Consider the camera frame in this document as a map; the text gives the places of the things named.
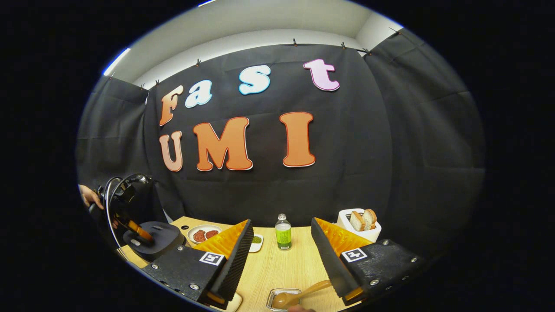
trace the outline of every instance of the orange letter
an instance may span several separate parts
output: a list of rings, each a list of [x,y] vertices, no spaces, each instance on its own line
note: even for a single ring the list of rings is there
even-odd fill
[[[199,163],[196,168],[200,171],[212,170],[212,163],[208,160],[208,154],[221,169],[224,166],[225,154],[229,151],[228,162],[225,166],[229,170],[249,170],[253,167],[246,154],[245,129],[249,125],[249,119],[235,117],[228,120],[221,139],[214,132],[209,123],[198,124],[193,128],[199,141]]]
[[[169,135],[162,135],[159,139],[160,145],[162,145],[162,156],[164,157],[164,164],[166,168],[171,171],[177,172],[181,170],[183,166],[183,156],[181,154],[181,131],[176,131],[171,134],[171,139],[174,141],[175,148],[175,161],[172,162],[170,158],[170,148],[168,142],[170,141]]]
[[[177,107],[177,96],[182,93],[183,86],[180,85],[162,98],[162,118],[160,119],[160,127],[167,124],[173,118],[170,108],[174,110],[175,107]]]
[[[314,155],[310,154],[309,123],[313,120],[312,114],[293,112],[280,116],[279,120],[285,124],[287,132],[287,156],[283,159],[286,167],[307,167],[316,162]]]

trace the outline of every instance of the white ceiling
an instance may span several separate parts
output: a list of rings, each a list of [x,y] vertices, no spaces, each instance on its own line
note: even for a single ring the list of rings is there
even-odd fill
[[[114,77],[133,82],[189,48],[233,34],[307,29],[355,38],[372,15],[346,0],[217,0],[189,10],[135,42]]]

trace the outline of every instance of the human hand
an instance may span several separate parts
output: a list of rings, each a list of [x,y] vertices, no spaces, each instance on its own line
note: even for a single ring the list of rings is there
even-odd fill
[[[87,207],[90,207],[92,203],[95,203],[98,208],[104,210],[104,206],[100,203],[100,198],[98,198],[98,195],[93,190],[89,189],[85,185],[79,184],[79,192],[81,193],[81,198]],[[117,220],[112,221],[112,227],[114,229],[118,228],[118,224]]]
[[[300,304],[290,306],[287,309],[287,312],[316,312],[312,309],[305,309]]]

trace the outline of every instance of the wooden table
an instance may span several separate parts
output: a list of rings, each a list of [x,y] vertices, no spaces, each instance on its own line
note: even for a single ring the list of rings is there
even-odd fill
[[[202,224],[217,225],[222,230],[232,225],[205,222],[188,217],[181,217],[171,223],[181,230],[181,226],[188,225],[189,229]],[[187,230],[181,230],[189,244],[194,243],[187,238]],[[329,279],[320,254],[312,235],[310,227],[291,228],[292,247],[289,250],[278,249],[275,228],[254,227],[254,234],[264,237],[262,248],[256,253],[249,253],[245,269],[237,287],[237,293],[243,297],[238,312],[264,312],[271,311],[266,307],[268,295],[273,288],[306,288]],[[138,257],[129,246],[122,250],[131,262],[143,268],[149,263]],[[337,296],[333,287],[320,290],[301,299],[301,304],[306,309],[317,312],[335,312],[346,309],[341,298]]]

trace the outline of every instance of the water bottle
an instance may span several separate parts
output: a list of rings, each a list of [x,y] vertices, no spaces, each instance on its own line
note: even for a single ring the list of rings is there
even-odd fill
[[[291,248],[291,223],[286,219],[285,214],[281,213],[277,216],[276,238],[277,247],[282,250]]]

